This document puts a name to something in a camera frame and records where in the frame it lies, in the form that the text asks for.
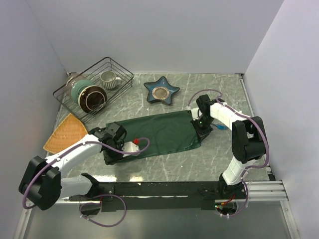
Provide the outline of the dark green cloth napkin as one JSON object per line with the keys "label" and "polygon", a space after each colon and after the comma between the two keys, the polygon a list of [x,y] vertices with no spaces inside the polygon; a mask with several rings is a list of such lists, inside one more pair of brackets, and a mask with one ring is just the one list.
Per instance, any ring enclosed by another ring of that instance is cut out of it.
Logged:
{"label": "dark green cloth napkin", "polygon": [[146,151],[137,156],[127,156],[122,162],[199,148],[201,143],[191,121],[192,115],[188,111],[117,121],[127,131],[125,142],[141,137],[150,140]]}

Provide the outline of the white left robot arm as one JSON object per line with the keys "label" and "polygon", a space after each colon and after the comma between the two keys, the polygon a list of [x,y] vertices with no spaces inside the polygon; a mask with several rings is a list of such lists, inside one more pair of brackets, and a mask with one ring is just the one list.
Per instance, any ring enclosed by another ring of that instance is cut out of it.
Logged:
{"label": "white left robot arm", "polygon": [[126,136],[126,129],[113,122],[105,128],[90,130],[78,142],[57,154],[32,158],[18,187],[23,208],[47,210],[57,200],[76,195],[94,200],[101,191],[96,178],[87,173],[73,178],[66,176],[78,164],[101,152],[105,155],[106,164],[131,155],[125,142]]}

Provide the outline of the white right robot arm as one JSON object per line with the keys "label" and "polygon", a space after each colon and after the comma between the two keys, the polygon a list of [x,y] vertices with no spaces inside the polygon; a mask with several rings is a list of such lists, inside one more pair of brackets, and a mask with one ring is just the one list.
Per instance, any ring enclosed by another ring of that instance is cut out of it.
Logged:
{"label": "white right robot arm", "polygon": [[223,183],[218,186],[222,198],[230,198],[236,191],[235,185],[244,178],[246,171],[269,152],[268,142],[260,117],[250,117],[230,107],[220,98],[210,99],[208,95],[196,99],[196,108],[187,106],[192,115],[192,125],[198,141],[202,142],[212,132],[211,124],[216,119],[231,130],[233,158],[222,173]]}

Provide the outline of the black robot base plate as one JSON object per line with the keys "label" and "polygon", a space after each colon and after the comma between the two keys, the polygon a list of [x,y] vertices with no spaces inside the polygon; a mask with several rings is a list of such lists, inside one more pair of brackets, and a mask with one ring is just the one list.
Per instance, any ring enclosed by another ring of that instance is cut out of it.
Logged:
{"label": "black robot base plate", "polygon": [[216,200],[245,199],[242,183],[224,186],[217,181],[195,182],[102,182],[88,196],[75,195],[71,202],[101,203],[102,212],[123,210],[214,210]]}

